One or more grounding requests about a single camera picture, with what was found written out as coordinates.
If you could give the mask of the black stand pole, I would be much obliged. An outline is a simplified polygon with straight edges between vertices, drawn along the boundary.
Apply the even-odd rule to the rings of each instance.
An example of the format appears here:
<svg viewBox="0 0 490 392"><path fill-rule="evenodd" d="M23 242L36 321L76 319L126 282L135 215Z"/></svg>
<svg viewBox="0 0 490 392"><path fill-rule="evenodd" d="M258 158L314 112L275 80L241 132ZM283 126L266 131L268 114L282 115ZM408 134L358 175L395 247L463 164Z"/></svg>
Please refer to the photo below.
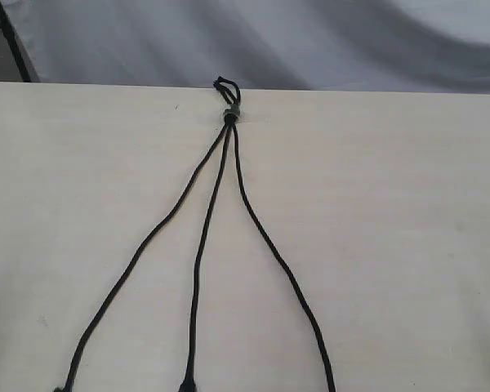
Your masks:
<svg viewBox="0 0 490 392"><path fill-rule="evenodd" d="M27 64L25 62L25 59L20 49L20 45L16 40L16 32L1 3L0 3L0 32L2 33L3 37L7 42L7 45L12 54L12 58L15 62L16 68L19 72L22 82L32 82L33 79L29 74Z"/></svg>

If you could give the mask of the grey backdrop cloth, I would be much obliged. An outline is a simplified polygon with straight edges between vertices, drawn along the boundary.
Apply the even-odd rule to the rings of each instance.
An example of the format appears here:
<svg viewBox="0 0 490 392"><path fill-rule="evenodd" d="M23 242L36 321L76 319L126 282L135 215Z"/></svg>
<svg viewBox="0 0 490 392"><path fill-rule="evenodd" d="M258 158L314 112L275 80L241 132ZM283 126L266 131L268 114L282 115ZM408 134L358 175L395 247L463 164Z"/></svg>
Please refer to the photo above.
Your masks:
<svg viewBox="0 0 490 392"><path fill-rule="evenodd" d="M490 93L490 1L5 1L42 82Z"/></svg>

